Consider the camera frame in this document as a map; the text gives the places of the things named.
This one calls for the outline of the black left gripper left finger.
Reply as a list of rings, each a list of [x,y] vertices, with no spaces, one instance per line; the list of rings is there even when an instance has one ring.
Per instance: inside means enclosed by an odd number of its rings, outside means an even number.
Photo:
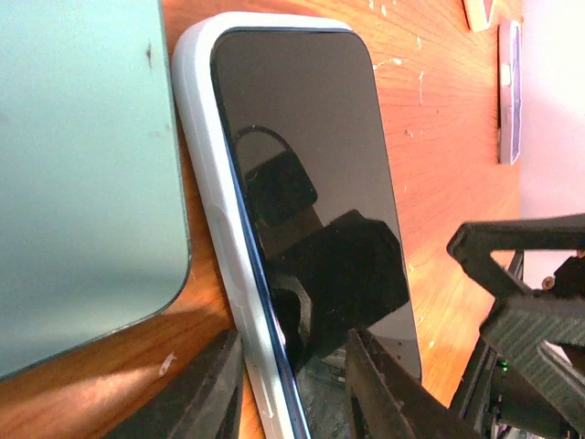
[[[237,438],[243,396],[243,347],[235,329],[220,332],[174,380],[107,438]]]

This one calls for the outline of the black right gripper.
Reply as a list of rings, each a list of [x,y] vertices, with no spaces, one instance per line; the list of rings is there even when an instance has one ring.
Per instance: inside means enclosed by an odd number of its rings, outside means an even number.
[[[450,404],[481,438],[584,438],[584,255],[541,290],[491,256],[583,247],[581,214],[465,222],[450,239],[447,252],[495,298]]]

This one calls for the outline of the purple phone case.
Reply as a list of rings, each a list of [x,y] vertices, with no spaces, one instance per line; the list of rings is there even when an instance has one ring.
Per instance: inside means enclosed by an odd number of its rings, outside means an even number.
[[[521,26],[506,20],[498,28],[499,143],[501,165],[513,165],[521,152]]]

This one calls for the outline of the black screen phone blue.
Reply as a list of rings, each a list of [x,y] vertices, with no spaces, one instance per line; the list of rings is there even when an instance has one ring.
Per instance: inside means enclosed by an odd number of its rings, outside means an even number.
[[[351,329],[421,375],[371,57],[348,30],[237,29],[211,72],[294,431],[347,438]]]

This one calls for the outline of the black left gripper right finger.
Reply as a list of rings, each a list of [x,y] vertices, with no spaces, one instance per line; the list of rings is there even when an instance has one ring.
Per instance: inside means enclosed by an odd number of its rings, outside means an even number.
[[[440,404],[366,329],[346,343],[346,395],[352,438],[478,438]]]

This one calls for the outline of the teal green phone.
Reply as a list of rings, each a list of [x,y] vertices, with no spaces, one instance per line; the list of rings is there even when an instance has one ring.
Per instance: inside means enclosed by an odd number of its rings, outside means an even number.
[[[1,4],[1,376],[167,308],[191,264],[161,4]]]

